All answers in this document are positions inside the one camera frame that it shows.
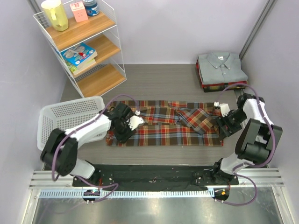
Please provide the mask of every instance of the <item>shirt collar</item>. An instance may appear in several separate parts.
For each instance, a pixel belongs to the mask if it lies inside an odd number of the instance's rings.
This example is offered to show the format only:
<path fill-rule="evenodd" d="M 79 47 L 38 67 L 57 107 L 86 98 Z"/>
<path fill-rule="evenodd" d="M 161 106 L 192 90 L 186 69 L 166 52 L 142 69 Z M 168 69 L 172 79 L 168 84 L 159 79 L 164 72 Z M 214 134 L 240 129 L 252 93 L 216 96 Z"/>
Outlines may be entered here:
<path fill-rule="evenodd" d="M 208 54 L 207 58 L 206 58 L 209 63 L 211 65 L 213 65 L 215 68 L 219 68 L 220 65 L 225 64 L 225 66 L 230 69 L 233 61 L 234 61 L 234 57 L 232 56 L 231 53 L 229 53 L 229 56 L 227 58 L 227 60 L 225 62 L 221 62 L 213 53 Z"/>

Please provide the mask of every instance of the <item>plastic basket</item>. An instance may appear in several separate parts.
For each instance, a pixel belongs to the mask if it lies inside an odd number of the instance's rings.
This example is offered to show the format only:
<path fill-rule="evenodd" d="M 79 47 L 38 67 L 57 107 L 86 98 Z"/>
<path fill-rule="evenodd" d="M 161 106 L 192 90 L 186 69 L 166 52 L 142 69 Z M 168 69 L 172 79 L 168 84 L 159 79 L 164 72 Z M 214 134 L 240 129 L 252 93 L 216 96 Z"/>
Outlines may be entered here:
<path fill-rule="evenodd" d="M 88 97 L 45 106 L 39 115 L 37 147 L 43 150 L 55 128 L 65 130 L 93 118 L 105 107 L 102 97 Z M 102 140 L 107 132 L 99 133 L 88 142 Z"/>

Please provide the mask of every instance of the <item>wall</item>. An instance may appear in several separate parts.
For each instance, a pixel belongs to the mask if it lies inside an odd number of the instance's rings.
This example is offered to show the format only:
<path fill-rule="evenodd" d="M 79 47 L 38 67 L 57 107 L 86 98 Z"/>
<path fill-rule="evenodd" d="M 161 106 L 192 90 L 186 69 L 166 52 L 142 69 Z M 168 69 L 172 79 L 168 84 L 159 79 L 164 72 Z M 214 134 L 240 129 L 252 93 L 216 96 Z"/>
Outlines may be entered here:
<path fill-rule="evenodd" d="M 27 1 L 4 1 L 0 15 L 0 220 L 21 222 L 28 185 L 40 169 L 39 111 L 59 102 L 66 75 L 47 45 Z"/>
<path fill-rule="evenodd" d="M 127 64 L 195 63 L 199 53 L 239 53 L 266 1 L 106 0 L 116 12 Z"/>
<path fill-rule="evenodd" d="M 279 168 L 293 207 L 299 207 L 299 2 L 277 1 L 246 54 L 242 67 L 266 101 L 270 119 L 283 128 L 272 166 Z"/>

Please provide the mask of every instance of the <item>yellow mug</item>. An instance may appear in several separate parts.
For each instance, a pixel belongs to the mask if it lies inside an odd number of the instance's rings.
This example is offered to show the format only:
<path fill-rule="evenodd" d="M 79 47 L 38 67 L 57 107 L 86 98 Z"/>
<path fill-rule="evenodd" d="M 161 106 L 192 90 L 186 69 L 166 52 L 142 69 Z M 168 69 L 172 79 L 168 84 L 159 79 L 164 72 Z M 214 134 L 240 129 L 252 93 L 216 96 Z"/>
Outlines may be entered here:
<path fill-rule="evenodd" d="M 55 30 L 64 31 L 69 27 L 61 0 L 46 0 L 42 2 L 42 8 Z"/>

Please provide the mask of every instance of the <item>pink carton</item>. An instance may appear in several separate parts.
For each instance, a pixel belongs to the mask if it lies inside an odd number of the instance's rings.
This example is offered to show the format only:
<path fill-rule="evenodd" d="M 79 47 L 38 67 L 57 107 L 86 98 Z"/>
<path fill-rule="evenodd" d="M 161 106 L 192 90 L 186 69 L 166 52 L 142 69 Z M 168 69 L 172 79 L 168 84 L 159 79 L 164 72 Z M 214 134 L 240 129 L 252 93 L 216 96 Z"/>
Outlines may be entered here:
<path fill-rule="evenodd" d="M 75 16 L 76 22 L 82 22 L 88 20 L 83 2 L 79 1 L 79 2 L 72 3 L 70 4 L 70 7 L 71 7 L 71 11 Z"/>

